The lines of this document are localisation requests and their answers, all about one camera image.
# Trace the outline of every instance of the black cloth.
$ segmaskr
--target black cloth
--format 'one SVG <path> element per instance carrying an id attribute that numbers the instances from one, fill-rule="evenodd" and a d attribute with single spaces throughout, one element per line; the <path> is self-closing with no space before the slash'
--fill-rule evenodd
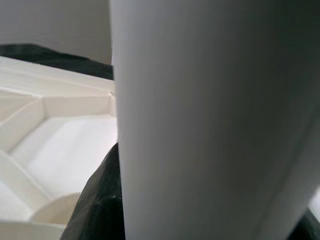
<path id="1" fill-rule="evenodd" d="M 0 45 L 0 56 L 113 79 L 111 65 L 33 44 Z M 119 153 L 116 144 L 88 180 L 60 240 L 124 239 Z M 309 210 L 287 240 L 320 240 L 319 222 Z"/>
<path id="2" fill-rule="evenodd" d="M 0 56 L 113 80 L 112 65 L 53 51 L 34 44 L 0 45 Z"/>
<path id="3" fill-rule="evenodd" d="M 124 240 L 118 144 L 89 178 L 60 240 Z"/>

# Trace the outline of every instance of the dark crumpled fabric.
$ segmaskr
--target dark crumpled fabric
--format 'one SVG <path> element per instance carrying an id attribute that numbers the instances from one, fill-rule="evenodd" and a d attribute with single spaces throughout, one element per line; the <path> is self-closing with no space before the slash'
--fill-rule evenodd
<path id="1" fill-rule="evenodd" d="M 89 178 L 60 240 L 124 240 L 118 144 Z"/>
<path id="2" fill-rule="evenodd" d="M 33 44 L 0 45 L 0 56 L 113 79 L 111 65 Z M 116 144 L 88 180 L 60 240 L 124 239 L 119 153 Z M 309 210 L 287 240 L 320 240 L 319 222 Z"/>
<path id="3" fill-rule="evenodd" d="M 0 56 L 113 80 L 112 65 L 53 51 L 34 44 L 0 45 Z"/>

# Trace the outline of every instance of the curved divider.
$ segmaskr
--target curved divider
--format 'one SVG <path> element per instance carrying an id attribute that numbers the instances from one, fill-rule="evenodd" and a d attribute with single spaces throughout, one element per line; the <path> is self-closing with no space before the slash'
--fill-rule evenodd
<path id="1" fill-rule="evenodd" d="M 110 96 L 43 97 L 46 118 L 110 114 Z"/>
<path id="2" fill-rule="evenodd" d="M 31 218 L 33 223 L 67 225 L 80 193 L 60 197 L 39 209 Z"/>
<path id="3" fill-rule="evenodd" d="M 30 222 L 0 222 L 1 240 L 58 240 L 64 226 Z"/>
<path id="4" fill-rule="evenodd" d="M 52 199 L 27 171 L 1 150 L 0 181 L 10 187 L 34 211 Z"/>
<path id="5" fill-rule="evenodd" d="M 42 100 L 30 100 L 30 98 L 25 100 L 26 104 L 10 112 L 0 124 L 0 149 L 5 152 L 14 148 L 22 138 L 44 120 Z"/>

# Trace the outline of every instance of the white wall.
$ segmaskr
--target white wall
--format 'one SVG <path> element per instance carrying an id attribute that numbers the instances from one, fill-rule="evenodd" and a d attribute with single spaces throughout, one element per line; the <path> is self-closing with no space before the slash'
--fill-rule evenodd
<path id="1" fill-rule="evenodd" d="M 1 0 L 0 44 L 34 43 L 111 62 L 108 0 Z"/>

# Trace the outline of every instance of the white cylinder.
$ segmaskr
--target white cylinder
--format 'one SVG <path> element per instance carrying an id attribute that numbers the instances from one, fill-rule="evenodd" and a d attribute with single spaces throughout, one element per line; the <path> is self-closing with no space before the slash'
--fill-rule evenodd
<path id="1" fill-rule="evenodd" d="M 317 92 L 281 4 L 111 1 L 127 240 L 282 240 L 303 214 Z"/>

